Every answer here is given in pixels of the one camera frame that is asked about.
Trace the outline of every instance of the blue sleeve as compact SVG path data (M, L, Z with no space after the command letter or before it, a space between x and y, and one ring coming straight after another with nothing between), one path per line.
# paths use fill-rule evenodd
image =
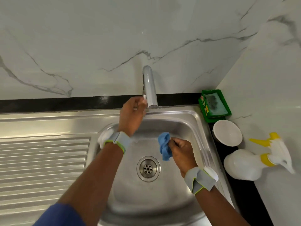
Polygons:
M85 226L80 215L70 206L56 203L50 206L33 226Z

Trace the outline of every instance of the yellow spray nozzle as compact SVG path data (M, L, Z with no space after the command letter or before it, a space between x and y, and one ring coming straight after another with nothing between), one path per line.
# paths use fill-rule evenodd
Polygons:
M280 139L280 136L276 132L270 133L270 138L267 140L257 140L257 139L249 139L250 141L259 144L264 147L270 146L270 140Z

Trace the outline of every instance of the chrome faucet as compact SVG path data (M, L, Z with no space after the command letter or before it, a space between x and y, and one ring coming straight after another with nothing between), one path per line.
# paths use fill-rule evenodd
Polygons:
M144 99L148 102L148 108L158 107L155 82L153 80L153 71L150 66L144 66L142 69L142 82Z

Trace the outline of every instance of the hand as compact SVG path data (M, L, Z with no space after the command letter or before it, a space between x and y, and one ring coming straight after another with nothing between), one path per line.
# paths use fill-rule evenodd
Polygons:
M120 110L118 131L131 137L141 124L146 106L147 102L143 97L132 97L124 103Z
M183 178L187 171L198 166L189 141L179 138L170 138L168 146L172 151L172 157L175 160L175 164L179 167Z

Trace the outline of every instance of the stainless steel sink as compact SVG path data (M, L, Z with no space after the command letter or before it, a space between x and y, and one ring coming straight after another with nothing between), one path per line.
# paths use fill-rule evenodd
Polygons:
M97 138L116 129L119 110L0 115L0 225L32 225L97 153ZM216 149L197 106L149 109L118 168L100 225L210 225L173 158L157 137L191 142L200 167L232 204Z

